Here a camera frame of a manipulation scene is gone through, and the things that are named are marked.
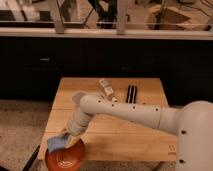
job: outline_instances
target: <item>screw hole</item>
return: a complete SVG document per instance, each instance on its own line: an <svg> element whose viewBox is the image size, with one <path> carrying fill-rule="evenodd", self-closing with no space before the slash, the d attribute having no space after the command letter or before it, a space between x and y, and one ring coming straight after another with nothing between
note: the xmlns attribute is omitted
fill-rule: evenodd
<svg viewBox="0 0 213 171"><path fill-rule="evenodd" d="M181 164L184 164L184 163L186 163L183 159L180 159L179 160L179 163L181 163Z"/></svg>
<svg viewBox="0 0 213 171"><path fill-rule="evenodd" d="M186 134L187 131L186 131L186 130L182 130L181 133L182 133L182 134Z"/></svg>

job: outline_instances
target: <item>glass window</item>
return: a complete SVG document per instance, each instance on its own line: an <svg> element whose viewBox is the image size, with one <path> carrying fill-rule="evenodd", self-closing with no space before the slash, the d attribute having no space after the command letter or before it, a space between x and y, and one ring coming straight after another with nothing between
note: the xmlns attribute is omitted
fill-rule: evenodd
<svg viewBox="0 0 213 171"><path fill-rule="evenodd" d="M0 26L53 27L46 0L0 0Z"/></svg>
<svg viewBox="0 0 213 171"><path fill-rule="evenodd" d="M206 30L212 0L128 0L126 29Z"/></svg>
<svg viewBox="0 0 213 171"><path fill-rule="evenodd" d="M116 28L116 0L58 0L65 27Z"/></svg>

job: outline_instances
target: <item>white object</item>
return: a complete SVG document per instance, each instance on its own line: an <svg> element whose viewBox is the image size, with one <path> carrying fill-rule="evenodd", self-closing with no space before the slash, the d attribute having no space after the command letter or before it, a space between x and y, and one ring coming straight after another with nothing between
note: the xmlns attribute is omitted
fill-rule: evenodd
<svg viewBox="0 0 213 171"><path fill-rule="evenodd" d="M183 109L113 103L86 94L69 125L69 133L84 133L96 114L107 114L178 135L176 171L213 170L213 104L199 101Z"/></svg>
<svg viewBox="0 0 213 171"><path fill-rule="evenodd" d="M116 102L117 99L114 97L114 91L109 82L106 79L102 78L99 80L99 84L104 89L104 93L106 94L107 99Z"/></svg>

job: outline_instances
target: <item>cabinet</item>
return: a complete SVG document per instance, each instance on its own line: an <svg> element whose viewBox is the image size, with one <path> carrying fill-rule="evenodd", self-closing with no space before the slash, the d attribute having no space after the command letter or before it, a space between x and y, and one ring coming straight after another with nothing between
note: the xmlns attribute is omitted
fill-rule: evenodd
<svg viewBox="0 0 213 171"><path fill-rule="evenodd" d="M159 77L170 104L213 101L212 41L0 37L0 98L53 98L61 77Z"/></svg>
<svg viewBox="0 0 213 171"><path fill-rule="evenodd" d="M52 98L61 76L85 72L79 39L0 38L1 98Z"/></svg>

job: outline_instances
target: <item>orange bowl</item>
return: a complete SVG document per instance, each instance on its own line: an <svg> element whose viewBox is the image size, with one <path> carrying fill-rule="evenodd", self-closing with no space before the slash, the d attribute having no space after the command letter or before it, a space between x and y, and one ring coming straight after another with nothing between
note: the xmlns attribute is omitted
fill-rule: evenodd
<svg viewBox="0 0 213 171"><path fill-rule="evenodd" d="M46 151L45 162L49 171L75 171L84 158L85 146L80 139L74 146L49 153Z"/></svg>

